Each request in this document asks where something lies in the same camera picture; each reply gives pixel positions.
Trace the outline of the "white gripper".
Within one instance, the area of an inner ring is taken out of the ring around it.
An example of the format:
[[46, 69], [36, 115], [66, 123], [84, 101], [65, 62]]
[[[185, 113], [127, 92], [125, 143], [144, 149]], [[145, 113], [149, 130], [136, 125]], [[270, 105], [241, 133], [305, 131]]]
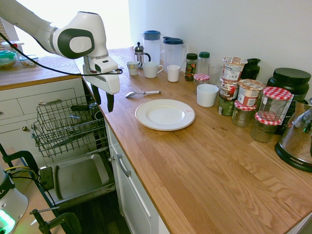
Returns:
[[107, 109], [112, 112], [114, 108], [114, 94], [120, 91], [119, 76], [116, 72], [117, 63], [107, 57], [83, 57], [83, 76], [91, 83], [94, 100], [101, 105], [101, 97], [98, 88], [106, 92]]

